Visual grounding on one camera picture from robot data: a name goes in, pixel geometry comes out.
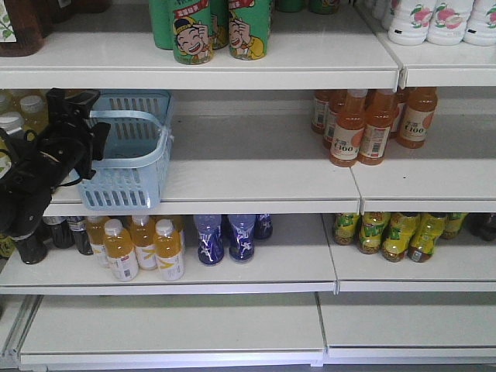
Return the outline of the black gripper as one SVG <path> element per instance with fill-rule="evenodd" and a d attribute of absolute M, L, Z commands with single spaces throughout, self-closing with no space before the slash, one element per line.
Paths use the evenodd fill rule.
<path fill-rule="evenodd" d="M 26 182 L 43 186 L 62 186 L 74 171 L 74 183 L 90 180 L 96 170 L 93 162 L 102 160 L 111 125 L 97 122 L 89 126 L 93 105 L 100 98 L 96 89 L 67 95 L 61 88 L 46 93 L 49 125 L 25 141 L 15 172 Z"/>

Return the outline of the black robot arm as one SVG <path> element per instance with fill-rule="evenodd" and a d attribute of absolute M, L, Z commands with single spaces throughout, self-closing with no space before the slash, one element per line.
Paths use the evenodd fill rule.
<path fill-rule="evenodd" d="M 46 257 L 36 230 L 52 195 L 95 176 L 92 162 L 103 158 L 110 129 L 107 122 L 59 122 L 31 140 L 1 131 L 11 160 L 1 177 L 1 233 L 12 238 L 23 263 L 37 264 Z"/>

